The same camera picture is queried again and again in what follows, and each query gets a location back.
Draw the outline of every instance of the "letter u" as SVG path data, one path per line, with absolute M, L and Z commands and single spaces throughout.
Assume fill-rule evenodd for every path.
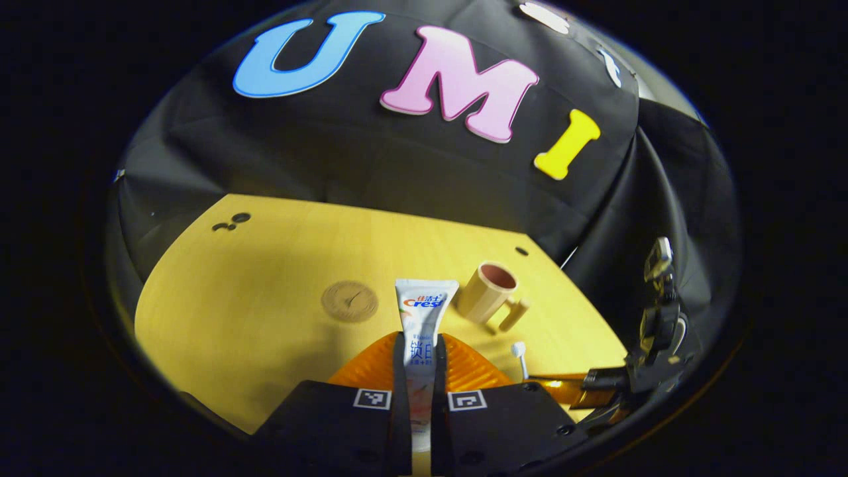
M 274 61 L 292 36 L 311 25 L 312 20 L 276 26 L 256 37 L 256 44 L 236 70 L 232 87 L 249 98 L 288 96 L 316 87 L 338 71 L 362 31 L 384 18 L 385 14 L 368 11 L 333 15 L 326 21 L 332 30 L 315 57 L 307 65 L 290 71 L 275 70 Z

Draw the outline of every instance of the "yellow table surface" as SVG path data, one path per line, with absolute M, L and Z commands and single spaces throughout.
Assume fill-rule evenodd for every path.
M 240 212 L 250 220 L 212 231 Z M 395 279 L 454 279 L 463 286 L 486 260 L 509 268 L 519 281 L 514 297 L 526 296 L 533 306 L 501 332 L 507 306 L 480 325 L 452 305 L 440 332 L 465 341 L 516 382 L 521 366 L 510 346 L 519 340 L 527 344 L 530 373 L 622 365 L 626 351 L 609 325 L 523 233 L 237 194 L 205 211 L 159 260 L 138 302 L 136 336 L 178 390 L 253 433 L 300 381 L 329 379 L 401 329 Z M 324 311 L 324 290 L 341 280 L 376 292 L 373 317 L 342 323 Z M 569 411 L 575 420 L 587 412 Z

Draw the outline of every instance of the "mug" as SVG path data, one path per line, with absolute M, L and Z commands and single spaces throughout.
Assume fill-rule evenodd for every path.
M 518 279 L 506 267 L 485 261 L 463 288 L 456 309 L 474 323 L 485 323 L 517 288 Z

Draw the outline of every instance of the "black fabric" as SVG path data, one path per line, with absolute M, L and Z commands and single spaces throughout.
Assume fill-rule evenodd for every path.
M 314 19 L 275 63 L 296 68 L 323 42 L 328 17 L 359 8 L 387 18 L 368 26 L 324 84 L 283 98 L 245 98 L 233 90 L 235 70 L 261 32 Z M 437 110 L 412 116 L 379 104 L 416 56 L 421 39 L 415 31 L 422 25 L 468 36 L 479 70 L 517 59 L 538 73 L 509 143 L 478 137 Z M 589 44 L 579 28 L 574 35 Z M 561 261 L 610 187 L 636 127 L 636 82 L 622 80 L 623 88 L 615 87 L 599 53 L 563 41 L 509 2 L 323 2 L 289 10 L 210 55 L 139 129 L 120 166 L 126 169 L 120 197 L 128 247 L 146 278 L 193 217 L 224 194 L 241 193 L 526 232 Z M 437 100 L 437 85 L 430 96 Z M 537 171 L 533 158 L 567 129 L 574 108 L 592 117 L 602 134 L 558 182 Z
M 135 264 L 126 248 L 124 231 L 120 225 L 118 202 L 111 194 L 104 240 L 104 265 L 109 280 L 110 294 L 121 321 L 132 323 L 136 316 L 136 305 L 142 295 L 144 283 L 138 276 Z
M 245 98 L 232 87 L 261 32 L 302 18 L 275 63 L 308 63 L 333 14 L 387 14 L 366 28 L 325 83 L 282 98 Z M 478 70 L 516 59 L 536 71 L 507 144 L 442 119 L 438 86 L 427 115 L 384 109 L 421 46 L 415 30 L 438 25 L 471 39 Z M 276 15 L 211 54 L 159 103 L 131 141 L 116 187 L 120 229 L 142 281 L 176 237 L 228 193 L 392 210 L 526 233 L 557 263 L 626 345 L 645 305 L 642 263 L 659 236 L 676 252 L 680 293 L 708 346 L 739 277 L 741 237 L 733 183 L 698 121 L 639 101 L 636 81 L 607 76 L 596 41 L 579 24 L 564 38 L 510 2 L 308 3 Z M 477 110 L 480 102 L 461 118 Z M 586 112 L 602 131 L 555 181 L 533 166 Z

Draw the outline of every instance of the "letter m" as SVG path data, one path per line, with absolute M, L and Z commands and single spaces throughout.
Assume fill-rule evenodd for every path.
M 466 117 L 466 126 L 490 141 L 508 143 L 512 138 L 512 118 L 524 93 L 538 83 L 538 75 L 514 59 L 477 73 L 467 37 L 436 26 L 422 26 L 416 33 L 424 39 L 418 56 L 400 85 L 382 94 L 380 104 L 408 115 L 425 115 L 432 109 L 427 94 L 438 77 L 442 117 L 446 121 L 456 119 L 486 96 L 480 110 Z

